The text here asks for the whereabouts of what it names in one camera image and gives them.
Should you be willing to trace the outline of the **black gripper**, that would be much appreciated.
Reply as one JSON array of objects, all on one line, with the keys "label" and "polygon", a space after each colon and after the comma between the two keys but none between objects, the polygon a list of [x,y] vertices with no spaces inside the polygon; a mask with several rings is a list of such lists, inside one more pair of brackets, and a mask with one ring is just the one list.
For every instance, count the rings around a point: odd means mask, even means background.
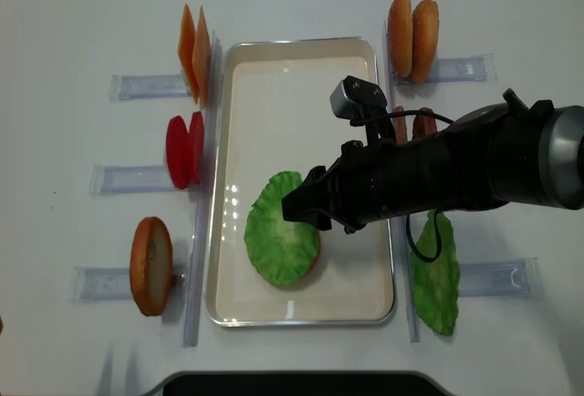
[{"label": "black gripper", "polygon": [[[286,221],[351,230],[452,203],[452,154],[442,139],[349,148],[335,166],[312,168],[282,200]],[[323,213],[310,210],[320,209]]]}]

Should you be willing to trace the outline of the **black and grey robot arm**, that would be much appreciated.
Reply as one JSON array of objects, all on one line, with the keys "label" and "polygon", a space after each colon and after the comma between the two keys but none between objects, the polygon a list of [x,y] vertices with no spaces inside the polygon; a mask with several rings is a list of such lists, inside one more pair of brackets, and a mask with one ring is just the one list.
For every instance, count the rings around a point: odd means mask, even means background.
[{"label": "black and grey robot arm", "polygon": [[423,211],[487,211],[507,203],[583,206],[583,108],[527,107],[512,90],[446,129],[399,144],[395,133],[348,141],[282,200],[283,217],[318,230]]}]

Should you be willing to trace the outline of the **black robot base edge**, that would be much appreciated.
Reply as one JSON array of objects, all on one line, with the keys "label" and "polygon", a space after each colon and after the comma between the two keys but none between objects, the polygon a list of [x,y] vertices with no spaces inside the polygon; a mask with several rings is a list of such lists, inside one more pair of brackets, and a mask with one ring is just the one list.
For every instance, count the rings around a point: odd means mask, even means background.
[{"label": "black robot base edge", "polygon": [[408,373],[269,372],[183,375],[165,395],[445,395],[428,379]]}]

